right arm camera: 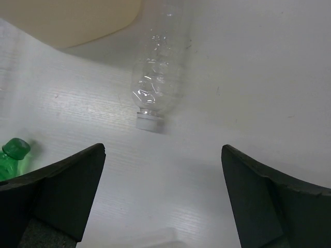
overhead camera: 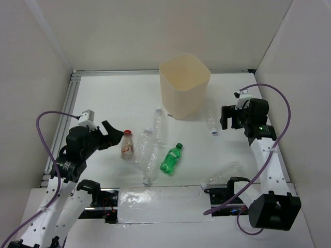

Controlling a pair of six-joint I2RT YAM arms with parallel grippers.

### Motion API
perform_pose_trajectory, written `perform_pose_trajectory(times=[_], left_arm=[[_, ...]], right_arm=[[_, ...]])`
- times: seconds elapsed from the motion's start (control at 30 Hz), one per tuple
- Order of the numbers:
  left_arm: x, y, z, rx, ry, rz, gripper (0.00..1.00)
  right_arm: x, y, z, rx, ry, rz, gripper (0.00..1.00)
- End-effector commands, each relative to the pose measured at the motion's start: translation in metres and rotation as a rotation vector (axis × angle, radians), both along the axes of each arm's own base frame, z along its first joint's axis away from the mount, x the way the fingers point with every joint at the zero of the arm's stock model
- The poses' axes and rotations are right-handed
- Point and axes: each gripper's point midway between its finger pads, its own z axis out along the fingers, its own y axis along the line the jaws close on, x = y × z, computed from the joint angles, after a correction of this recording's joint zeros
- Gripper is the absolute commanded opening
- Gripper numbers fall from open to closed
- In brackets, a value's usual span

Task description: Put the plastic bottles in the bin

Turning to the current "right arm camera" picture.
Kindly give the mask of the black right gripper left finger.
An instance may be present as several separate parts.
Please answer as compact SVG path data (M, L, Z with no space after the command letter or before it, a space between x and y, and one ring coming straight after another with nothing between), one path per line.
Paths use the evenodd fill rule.
M1 247L76 247L99 185L105 147L96 143L22 176L1 167Z

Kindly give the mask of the green plastic soda bottle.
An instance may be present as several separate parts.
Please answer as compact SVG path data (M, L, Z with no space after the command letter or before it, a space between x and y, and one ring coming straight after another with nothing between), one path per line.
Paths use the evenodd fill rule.
M12 138L1 148L1 181L19 175L19 164L30 152L30 145L20 138Z

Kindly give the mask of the clear plastic bottle white cap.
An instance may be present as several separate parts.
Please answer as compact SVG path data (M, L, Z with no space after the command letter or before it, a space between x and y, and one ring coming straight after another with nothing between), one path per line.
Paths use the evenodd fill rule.
M180 9L161 9L141 40L130 89L140 130L159 132L179 89L185 49L182 17Z

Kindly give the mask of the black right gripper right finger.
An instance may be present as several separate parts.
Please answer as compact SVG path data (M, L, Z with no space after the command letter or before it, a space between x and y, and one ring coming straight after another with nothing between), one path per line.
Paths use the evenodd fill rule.
M241 247L330 247L330 189L230 145L221 161Z

